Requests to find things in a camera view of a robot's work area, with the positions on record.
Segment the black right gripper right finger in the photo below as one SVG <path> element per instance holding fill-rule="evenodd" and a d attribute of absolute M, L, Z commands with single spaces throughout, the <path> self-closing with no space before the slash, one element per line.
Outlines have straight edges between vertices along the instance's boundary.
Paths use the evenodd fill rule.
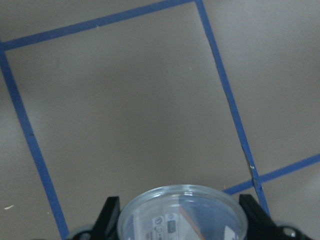
<path fill-rule="evenodd" d="M 250 194 L 240 194 L 239 204 L 248 221 L 247 239 L 273 240 L 277 226 L 255 198 Z"/>

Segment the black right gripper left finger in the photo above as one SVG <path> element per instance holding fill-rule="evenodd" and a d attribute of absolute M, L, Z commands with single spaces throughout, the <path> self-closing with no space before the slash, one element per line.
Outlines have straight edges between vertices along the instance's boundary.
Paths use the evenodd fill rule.
<path fill-rule="evenodd" d="M 117 222 L 120 216 L 120 198 L 108 197 L 92 227 L 92 240 L 117 240 Z"/>

